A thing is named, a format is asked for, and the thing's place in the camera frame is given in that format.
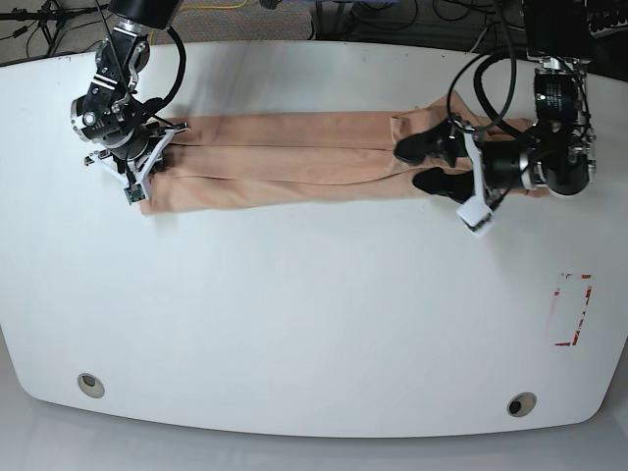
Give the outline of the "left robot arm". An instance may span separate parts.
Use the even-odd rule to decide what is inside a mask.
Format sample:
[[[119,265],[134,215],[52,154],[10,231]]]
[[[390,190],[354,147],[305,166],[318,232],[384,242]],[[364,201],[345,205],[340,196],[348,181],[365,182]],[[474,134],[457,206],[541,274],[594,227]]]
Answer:
[[[595,134],[586,94],[586,66],[591,35],[583,1],[525,1],[522,4],[526,43],[508,39],[504,47],[471,60],[474,92],[489,119],[467,130],[445,97],[445,117],[400,139],[394,157],[429,170],[415,186],[460,204],[472,195],[485,197],[497,209],[514,189],[547,188],[560,196],[580,193],[591,182],[596,161]],[[519,52],[538,62],[534,76],[536,122],[520,131],[496,110],[483,84],[493,64],[514,61]]]

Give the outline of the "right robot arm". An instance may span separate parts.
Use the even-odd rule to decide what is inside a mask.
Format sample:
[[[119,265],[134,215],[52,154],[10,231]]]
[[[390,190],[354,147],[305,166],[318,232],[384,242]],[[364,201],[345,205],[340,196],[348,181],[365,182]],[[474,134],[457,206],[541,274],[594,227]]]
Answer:
[[[186,122],[173,123],[158,116],[178,94],[186,69],[181,37],[172,28],[180,1],[112,1],[106,10],[118,17],[97,48],[96,71],[85,95],[73,101],[73,130],[85,142],[102,149],[84,158],[118,180],[130,204],[151,196],[151,176],[164,170],[163,152],[176,134],[189,130]],[[164,30],[173,39],[179,62],[166,96],[138,100],[139,73],[150,58],[149,32]]]

